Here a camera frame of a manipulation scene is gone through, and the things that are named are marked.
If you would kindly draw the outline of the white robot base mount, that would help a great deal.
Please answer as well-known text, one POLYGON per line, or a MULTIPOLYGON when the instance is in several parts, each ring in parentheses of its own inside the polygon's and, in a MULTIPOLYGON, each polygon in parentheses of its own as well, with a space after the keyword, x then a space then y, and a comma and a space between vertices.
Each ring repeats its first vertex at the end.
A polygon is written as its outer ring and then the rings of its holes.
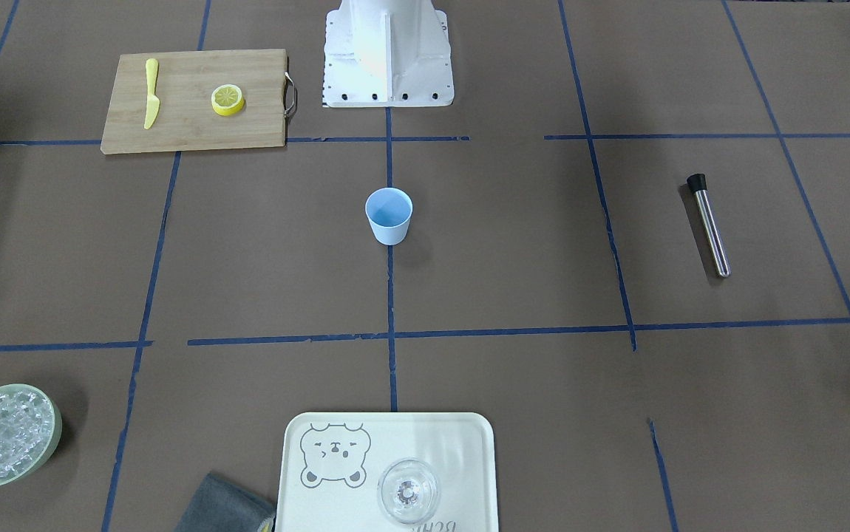
POLYGON ((448 18, 431 1, 343 1, 324 28, 324 107, 453 104, 448 18))

